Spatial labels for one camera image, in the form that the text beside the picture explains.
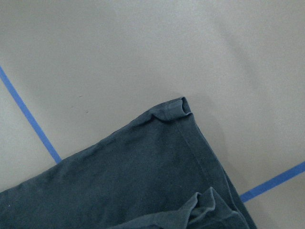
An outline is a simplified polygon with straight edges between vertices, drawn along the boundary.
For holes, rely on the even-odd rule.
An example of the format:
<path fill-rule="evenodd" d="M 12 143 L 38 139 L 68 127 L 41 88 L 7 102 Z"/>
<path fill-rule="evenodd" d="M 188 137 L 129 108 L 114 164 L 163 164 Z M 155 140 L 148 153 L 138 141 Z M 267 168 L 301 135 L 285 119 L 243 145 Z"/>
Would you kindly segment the black graphic t-shirt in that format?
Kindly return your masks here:
<path fill-rule="evenodd" d="M 0 194 L 3 229 L 254 229 L 185 97 Z"/>

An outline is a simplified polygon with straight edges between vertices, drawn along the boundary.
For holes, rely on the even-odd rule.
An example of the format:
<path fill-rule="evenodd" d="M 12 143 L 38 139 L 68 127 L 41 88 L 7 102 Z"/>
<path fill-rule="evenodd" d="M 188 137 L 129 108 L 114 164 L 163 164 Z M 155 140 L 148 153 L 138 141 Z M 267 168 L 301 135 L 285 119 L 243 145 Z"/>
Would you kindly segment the blue tape line crosswise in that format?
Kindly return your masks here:
<path fill-rule="evenodd" d="M 302 174 L 305 171 L 305 162 L 302 162 L 283 173 L 273 177 L 272 179 L 255 186 L 254 188 L 246 191 L 240 195 L 240 198 L 243 203 L 256 198 L 257 196 L 287 182 L 288 180 Z"/>

